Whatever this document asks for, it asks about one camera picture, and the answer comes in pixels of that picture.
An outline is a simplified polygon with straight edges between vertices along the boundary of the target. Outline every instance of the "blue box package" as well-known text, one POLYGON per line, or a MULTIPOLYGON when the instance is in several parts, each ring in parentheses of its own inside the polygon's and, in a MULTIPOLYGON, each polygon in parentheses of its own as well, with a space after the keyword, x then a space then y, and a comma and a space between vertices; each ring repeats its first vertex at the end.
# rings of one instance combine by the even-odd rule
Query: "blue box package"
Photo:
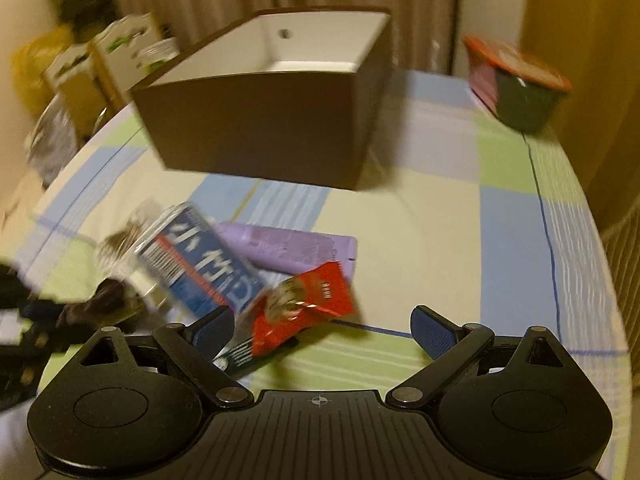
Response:
POLYGON ((230 250, 189 203, 165 213, 143 235, 135 253, 197 317, 226 304, 239 319, 267 291, 252 265, 230 250))

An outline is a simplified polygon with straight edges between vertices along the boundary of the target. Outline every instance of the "checkered tablecloth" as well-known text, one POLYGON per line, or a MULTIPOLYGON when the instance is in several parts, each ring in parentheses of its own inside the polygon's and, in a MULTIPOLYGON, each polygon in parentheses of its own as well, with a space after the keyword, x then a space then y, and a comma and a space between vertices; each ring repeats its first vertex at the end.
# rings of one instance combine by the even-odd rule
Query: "checkered tablecloth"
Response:
POLYGON ((348 191, 164 171, 127 107, 0 254, 44 294, 77 299, 101 279, 95 245, 149 197, 165 206, 190 200, 218 221, 353 235, 358 313, 306 332, 298 348, 246 379, 254 392, 384 394, 428 361, 408 337, 416 304, 500 335, 541 324, 609 405, 614 430, 598 471, 622 480, 630 427, 625 335, 596 227, 563 150, 502 126, 454 78, 408 73, 380 117, 361 189, 348 191))

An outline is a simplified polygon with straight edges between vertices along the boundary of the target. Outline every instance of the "green square pattern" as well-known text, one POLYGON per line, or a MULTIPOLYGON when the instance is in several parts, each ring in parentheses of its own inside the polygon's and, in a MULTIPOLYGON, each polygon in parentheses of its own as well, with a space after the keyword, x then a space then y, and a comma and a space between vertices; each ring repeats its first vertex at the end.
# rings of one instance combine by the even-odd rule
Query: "green square pattern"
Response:
POLYGON ((95 263, 94 247, 75 238, 51 271, 41 294, 61 301, 85 301, 103 279, 95 263))
POLYGON ((480 184, 536 194, 529 152, 521 137, 478 136, 480 184))
POLYGON ((584 192, 562 146, 552 140, 529 138, 528 141, 542 198, 553 202, 585 204, 584 192))
POLYGON ((562 146, 549 135, 526 136, 487 114, 476 115, 481 184, 537 193, 527 144, 536 168, 540 195, 546 200, 584 204, 582 187, 562 146))
POLYGON ((373 389, 384 398, 431 362, 413 339, 337 323, 305 330, 298 340, 295 348, 276 354, 248 377, 254 395, 263 389, 373 389))
POLYGON ((144 124, 137 114, 131 114, 120 123, 103 142, 103 146, 132 146, 134 148, 148 148, 150 141, 144 124))

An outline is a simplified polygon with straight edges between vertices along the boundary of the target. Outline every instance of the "crosshair mark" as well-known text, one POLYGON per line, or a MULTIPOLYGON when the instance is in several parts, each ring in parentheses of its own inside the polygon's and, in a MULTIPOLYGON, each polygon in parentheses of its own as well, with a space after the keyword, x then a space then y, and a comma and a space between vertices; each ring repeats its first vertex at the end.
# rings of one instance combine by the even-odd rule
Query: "crosshair mark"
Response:
POLYGON ((321 406, 324 406, 326 403, 331 402, 331 401, 329 399, 327 399, 326 397, 323 397, 322 395, 318 395, 318 396, 314 397, 313 399, 309 399, 309 402, 312 402, 318 408, 320 408, 321 406))

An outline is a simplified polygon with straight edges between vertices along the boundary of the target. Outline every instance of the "red snack packet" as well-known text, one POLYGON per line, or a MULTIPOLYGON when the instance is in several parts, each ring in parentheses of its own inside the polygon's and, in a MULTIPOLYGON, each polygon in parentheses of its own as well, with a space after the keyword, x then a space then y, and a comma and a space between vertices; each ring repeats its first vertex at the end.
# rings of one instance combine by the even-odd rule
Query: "red snack packet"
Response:
POLYGON ((254 356, 268 354, 303 328, 354 311, 338 262, 327 262, 285 280, 262 304, 254 320, 254 356))

